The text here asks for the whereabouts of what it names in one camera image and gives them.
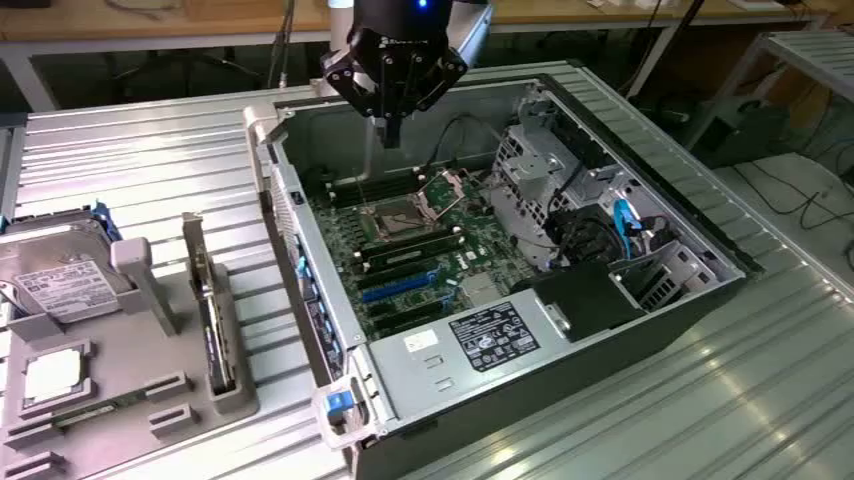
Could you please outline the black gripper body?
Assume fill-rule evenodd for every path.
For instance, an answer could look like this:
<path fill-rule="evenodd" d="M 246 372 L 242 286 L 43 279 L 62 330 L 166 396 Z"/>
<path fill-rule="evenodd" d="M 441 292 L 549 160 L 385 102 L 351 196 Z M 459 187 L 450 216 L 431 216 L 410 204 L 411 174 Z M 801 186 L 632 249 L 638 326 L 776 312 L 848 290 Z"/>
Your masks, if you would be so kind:
<path fill-rule="evenodd" d="M 439 58 L 449 50 L 451 1 L 365 0 L 354 2 L 351 53 L 361 63 L 382 62 L 382 52 L 402 46 Z"/>

